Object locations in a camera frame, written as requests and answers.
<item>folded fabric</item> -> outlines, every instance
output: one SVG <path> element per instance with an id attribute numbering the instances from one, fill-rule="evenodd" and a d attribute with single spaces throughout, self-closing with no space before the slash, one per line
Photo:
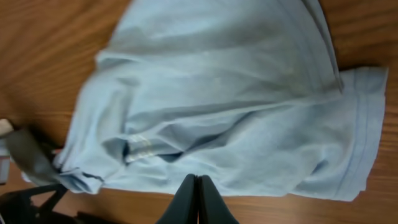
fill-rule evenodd
<path id="1" fill-rule="evenodd" d="M 136 0 L 83 87 L 54 165 L 74 192 L 352 200 L 384 116 L 386 70 L 341 79 L 313 0 Z"/>

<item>wooden table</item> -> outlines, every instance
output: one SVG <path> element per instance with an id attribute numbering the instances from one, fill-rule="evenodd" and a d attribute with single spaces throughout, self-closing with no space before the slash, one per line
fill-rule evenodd
<path id="1" fill-rule="evenodd" d="M 351 203 L 294 195 L 225 198 L 241 223 L 398 223 L 398 1 L 321 2 L 341 69 L 390 67 L 382 140 L 367 190 Z M 78 91 L 94 69 L 94 55 L 106 45 L 128 3 L 0 0 L 0 118 L 36 125 L 63 144 Z M 0 194 L 27 187 L 12 166 Z M 104 189 L 99 195 L 68 194 L 56 210 L 154 223 L 171 198 Z M 34 198 L 36 203 L 43 199 Z"/>

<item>crumpled cloth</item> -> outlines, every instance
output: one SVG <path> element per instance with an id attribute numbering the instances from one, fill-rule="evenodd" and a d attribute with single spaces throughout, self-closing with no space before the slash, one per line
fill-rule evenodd
<path id="1" fill-rule="evenodd" d="M 73 192 L 353 200 L 366 187 L 387 69 L 339 72 L 316 0 L 135 0 L 97 56 L 53 164 Z"/>

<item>wood grain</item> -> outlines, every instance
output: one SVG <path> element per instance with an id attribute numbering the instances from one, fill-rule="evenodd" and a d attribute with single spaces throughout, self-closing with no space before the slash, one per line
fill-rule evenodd
<path id="1" fill-rule="evenodd" d="M 351 203 L 286 197 L 225 198 L 241 223 L 398 223 L 398 1 L 321 0 L 340 68 L 390 68 L 379 154 Z M 0 117 L 34 124 L 63 144 L 78 91 L 129 0 L 0 0 Z M 31 187 L 12 166 L 0 194 Z M 56 210 L 154 223 L 172 196 L 104 189 L 68 194 Z M 44 197 L 35 198 L 36 203 Z"/>

